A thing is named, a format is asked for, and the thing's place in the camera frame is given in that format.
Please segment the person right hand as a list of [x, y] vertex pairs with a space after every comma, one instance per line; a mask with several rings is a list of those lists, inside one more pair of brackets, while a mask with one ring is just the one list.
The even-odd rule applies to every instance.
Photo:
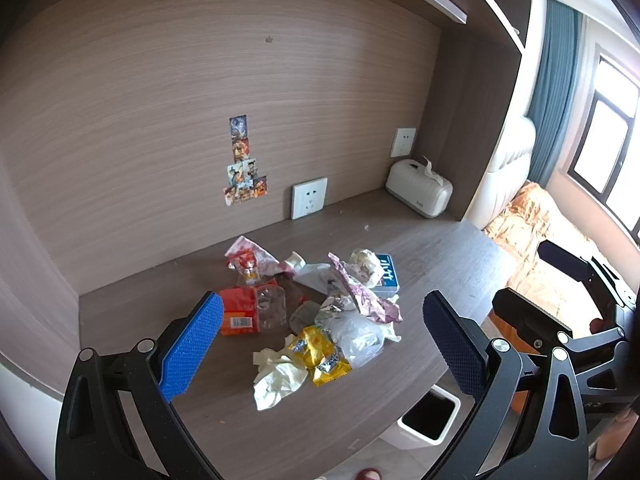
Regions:
[[597, 462], [603, 462], [612, 458], [623, 446], [629, 437], [634, 425], [638, 422], [638, 414], [632, 409], [620, 412], [608, 425], [594, 445], [593, 458]]

